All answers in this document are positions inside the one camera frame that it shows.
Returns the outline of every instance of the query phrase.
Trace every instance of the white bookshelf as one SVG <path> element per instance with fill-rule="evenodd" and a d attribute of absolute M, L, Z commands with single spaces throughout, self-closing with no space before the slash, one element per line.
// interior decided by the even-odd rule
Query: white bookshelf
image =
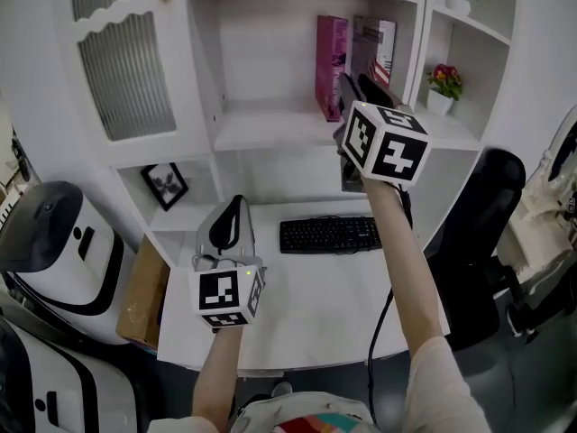
<path fill-rule="evenodd" d="M 55 2 L 55 14 L 67 21 L 67 3 Z M 339 124 L 327 123 L 315 101 L 319 14 L 347 18 L 350 29 L 356 14 L 397 23 L 390 89 L 413 107 L 434 148 L 410 190 L 415 232 L 426 246 L 483 149 L 515 3 L 472 1 L 471 13 L 461 16 L 444 0 L 119 0 L 68 27 L 62 23 L 59 44 L 78 108 L 89 110 L 86 127 L 102 141 L 76 43 L 126 15 L 152 12 L 177 131 L 100 143 L 97 152 L 114 168 L 160 254 L 171 267 L 187 268 L 198 227 L 234 194 L 249 200 L 255 233 L 293 215 L 369 213 L 363 194 L 341 191 L 333 142 Z M 426 109 L 425 74 L 438 63 L 456 66 L 463 77 L 463 96 L 444 117 Z M 140 170 L 171 161 L 189 191 L 164 211 Z"/>

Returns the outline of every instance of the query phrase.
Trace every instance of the black picture frame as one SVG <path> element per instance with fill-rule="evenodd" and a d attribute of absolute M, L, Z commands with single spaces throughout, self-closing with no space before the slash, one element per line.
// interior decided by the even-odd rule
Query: black picture frame
<path fill-rule="evenodd" d="M 169 165 L 171 168 L 171 173 L 177 178 L 178 184 L 180 185 L 181 189 L 177 193 L 173 193 L 174 197 L 167 201 L 163 196 L 163 191 L 161 191 L 158 187 L 158 181 L 155 183 L 153 178 L 151 177 L 151 171 L 154 170 L 156 167 Z M 147 186 L 151 189 L 152 194 L 154 197 L 159 201 L 160 206 L 164 209 L 164 211 L 168 211 L 174 204 L 176 204 L 182 196 L 184 196 L 188 191 L 188 185 L 180 175 L 178 167 L 174 163 L 159 163 L 154 165 L 147 165 L 141 170 L 141 175 L 144 181 L 146 182 Z M 170 188 L 174 188 L 175 184 L 171 184 L 171 180 L 168 182 L 163 183 L 163 187 L 171 193 Z"/>

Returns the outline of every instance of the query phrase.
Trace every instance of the white flower pot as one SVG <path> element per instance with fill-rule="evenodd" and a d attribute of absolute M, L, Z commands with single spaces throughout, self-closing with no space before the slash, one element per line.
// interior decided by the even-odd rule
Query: white flower pot
<path fill-rule="evenodd" d="M 450 10 L 466 16 L 471 12 L 471 4 L 469 0 L 444 0 L 444 4 Z"/>
<path fill-rule="evenodd" d="M 429 96 L 426 97 L 426 108 L 433 114 L 445 115 L 452 105 L 453 99 L 451 97 L 444 97 L 434 90 L 429 90 Z"/>

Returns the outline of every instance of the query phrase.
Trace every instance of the picture frame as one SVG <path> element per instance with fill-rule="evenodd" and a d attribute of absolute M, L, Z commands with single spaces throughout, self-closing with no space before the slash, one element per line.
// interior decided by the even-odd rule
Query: picture frame
<path fill-rule="evenodd" d="M 188 191 L 188 185 L 174 163 L 147 165 L 141 170 L 141 175 L 165 211 Z"/>

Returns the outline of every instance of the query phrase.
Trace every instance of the sleeve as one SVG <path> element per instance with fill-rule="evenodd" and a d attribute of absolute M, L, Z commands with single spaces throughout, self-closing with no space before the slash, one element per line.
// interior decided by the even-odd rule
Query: sleeve
<path fill-rule="evenodd" d="M 218 433 L 216 427 L 202 417 L 153 420 L 148 433 Z"/>
<path fill-rule="evenodd" d="M 490 432 L 444 337 L 425 342 L 411 361 L 403 431 Z"/>

